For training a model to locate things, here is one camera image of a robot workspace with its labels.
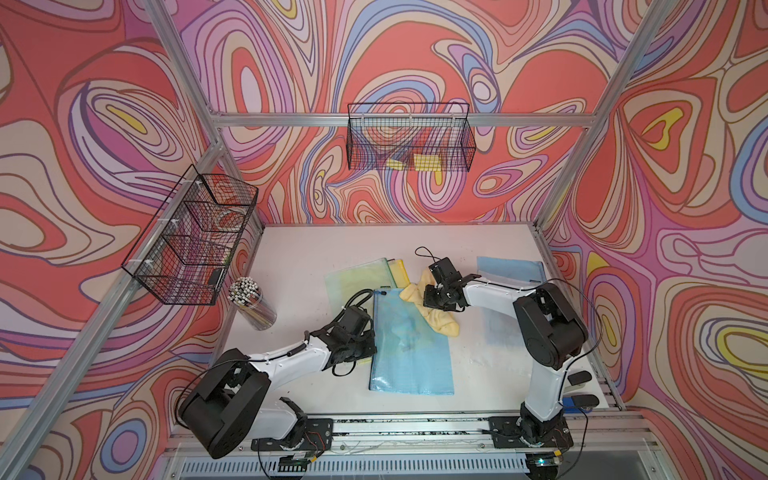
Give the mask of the yellow wiping cloth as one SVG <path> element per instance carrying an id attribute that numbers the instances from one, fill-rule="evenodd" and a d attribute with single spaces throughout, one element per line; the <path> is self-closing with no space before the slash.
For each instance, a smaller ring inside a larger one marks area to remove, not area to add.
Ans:
<path id="1" fill-rule="evenodd" d="M 446 337 L 458 337 L 460 326 L 451 313 L 425 305 L 426 287 L 435 285 L 436 281 L 432 273 L 428 268 L 425 268 L 420 280 L 403 288 L 399 297 L 401 300 L 413 304 L 434 332 Z"/>

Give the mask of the white blue-zip document bag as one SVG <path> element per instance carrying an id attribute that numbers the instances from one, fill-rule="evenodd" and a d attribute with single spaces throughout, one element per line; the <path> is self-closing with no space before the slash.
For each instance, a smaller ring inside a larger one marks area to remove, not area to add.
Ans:
<path id="1" fill-rule="evenodd" d="M 490 283 L 498 283 L 503 286 L 512 287 L 514 290 L 535 288 L 542 283 L 541 280 L 519 280 L 493 275 L 487 272 L 481 272 L 481 275 Z M 505 348 L 525 348 L 523 335 L 515 316 L 484 309 L 483 318 L 485 325 L 485 340 L 489 345 Z"/>

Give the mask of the light blue mesh document bag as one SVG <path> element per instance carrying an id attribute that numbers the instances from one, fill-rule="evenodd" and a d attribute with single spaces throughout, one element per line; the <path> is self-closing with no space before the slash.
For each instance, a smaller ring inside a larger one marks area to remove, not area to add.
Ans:
<path id="1" fill-rule="evenodd" d="M 528 288 L 546 280 L 540 261 L 478 257 L 477 271 L 485 279 L 514 288 Z"/>

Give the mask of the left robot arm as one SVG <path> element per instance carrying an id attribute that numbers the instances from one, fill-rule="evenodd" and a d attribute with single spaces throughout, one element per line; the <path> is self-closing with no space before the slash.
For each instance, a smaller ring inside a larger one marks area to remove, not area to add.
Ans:
<path id="1" fill-rule="evenodd" d="M 214 459 L 246 440 L 254 449 L 327 450 L 330 441 L 324 433 L 332 429 L 332 420 L 311 420 L 286 396 L 272 406 L 265 401 L 270 392 L 291 382 L 325 371 L 339 377 L 339 365 L 353 371 L 373 357 L 374 320 L 365 305 L 374 296 L 372 289 L 356 292 L 330 323 L 305 332 L 301 341 L 287 347 L 252 355 L 236 348 L 225 351 L 176 400 L 175 420 Z"/>

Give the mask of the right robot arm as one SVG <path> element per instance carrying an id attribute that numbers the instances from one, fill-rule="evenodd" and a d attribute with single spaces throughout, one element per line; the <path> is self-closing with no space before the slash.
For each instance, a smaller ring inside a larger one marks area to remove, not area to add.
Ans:
<path id="1" fill-rule="evenodd" d="M 562 397 L 568 369 L 588 340 L 588 330 L 560 288 L 551 282 L 515 288 L 479 274 L 462 275 L 447 257 L 434 261 L 435 283 L 425 287 L 424 305 L 447 312 L 482 307 L 517 320 L 533 359 L 529 389 L 516 429 L 522 443 L 538 447 L 564 419 Z"/>

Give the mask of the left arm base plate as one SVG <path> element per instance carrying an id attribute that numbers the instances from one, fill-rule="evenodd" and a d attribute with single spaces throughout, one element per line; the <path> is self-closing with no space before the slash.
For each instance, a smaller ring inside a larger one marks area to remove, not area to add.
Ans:
<path id="1" fill-rule="evenodd" d="M 331 418 L 310 418 L 298 420 L 281 439 L 262 435 L 251 441 L 251 450 L 256 452 L 309 452 L 322 453 L 333 443 L 333 420 Z"/>

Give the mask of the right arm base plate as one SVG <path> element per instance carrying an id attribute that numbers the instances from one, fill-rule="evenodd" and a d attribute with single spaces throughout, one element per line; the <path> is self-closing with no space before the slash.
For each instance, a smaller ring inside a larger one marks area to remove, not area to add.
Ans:
<path id="1" fill-rule="evenodd" d="M 562 414 L 548 421 L 535 416 L 494 416 L 488 434 L 497 449 L 545 449 L 567 451 L 574 441 Z"/>

